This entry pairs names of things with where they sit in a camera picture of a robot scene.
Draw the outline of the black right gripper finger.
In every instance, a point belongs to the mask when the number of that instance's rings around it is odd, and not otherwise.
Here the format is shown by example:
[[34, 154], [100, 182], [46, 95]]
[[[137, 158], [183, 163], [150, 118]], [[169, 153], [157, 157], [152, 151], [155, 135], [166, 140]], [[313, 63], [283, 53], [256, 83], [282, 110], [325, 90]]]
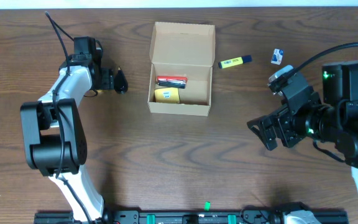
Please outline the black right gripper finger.
[[269, 151], [272, 151], [277, 147], [276, 133], [273, 128], [264, 129], [263, 126], [260, 126], [260, 131], [253, 128], [255, 124], [255, 119], [248, 121], [248, 128], [261, 140], [265, 148]]
[[255, 124], [253, 128], [260, 131], [260, 126], [263, 126], [264, 129], [273, 128], [274, 130], [279, 130], [278, 118], [280, 116], [278, 114], [269, 114], [258, 117], [255, 119]]

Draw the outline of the yellow sticky note pad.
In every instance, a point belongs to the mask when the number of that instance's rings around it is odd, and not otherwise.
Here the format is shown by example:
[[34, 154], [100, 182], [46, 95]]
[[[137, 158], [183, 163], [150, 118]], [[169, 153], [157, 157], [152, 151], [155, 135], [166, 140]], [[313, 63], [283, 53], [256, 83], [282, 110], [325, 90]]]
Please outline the yellow sticky note pad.
[[157, 103], [179, 104], [180, 96], [177, 88], [159, 88], [154, 91], [155, 101]]

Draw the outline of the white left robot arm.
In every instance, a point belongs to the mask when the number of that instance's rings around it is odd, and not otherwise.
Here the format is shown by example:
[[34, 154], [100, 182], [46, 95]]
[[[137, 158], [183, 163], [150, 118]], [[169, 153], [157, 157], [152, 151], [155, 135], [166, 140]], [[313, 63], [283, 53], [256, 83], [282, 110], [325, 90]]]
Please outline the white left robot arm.
[[78, 106], [90, 90], [111, 78], [101, 68], [103, 48], [92, 37], [75, 37], [74, 53], [58, 70], [51, 89], [20, 108], [25, 159], [62, 191], [69, 212], [39, 212], [34, 223], [113, 223], [103, 196], [94, 187], [85, 162], [87, 143]]

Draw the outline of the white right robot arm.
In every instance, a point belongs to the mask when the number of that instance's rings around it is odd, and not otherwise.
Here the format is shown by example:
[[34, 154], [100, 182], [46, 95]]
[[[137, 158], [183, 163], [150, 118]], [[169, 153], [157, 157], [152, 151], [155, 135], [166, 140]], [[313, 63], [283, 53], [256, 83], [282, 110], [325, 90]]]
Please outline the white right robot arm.
[[248, 128], [269, 150], [277, 140], [291, 148], [304, 138], [331, 142], [343, 157], [321, 152], [351, 167], [358, 192], [358, 61], [328, 63], [321, 71], [323, 95], [306, 81], [299, 68], [287, 65], [274, 73], [268, 87], [282, 96], [281, 107], [247, 122]]

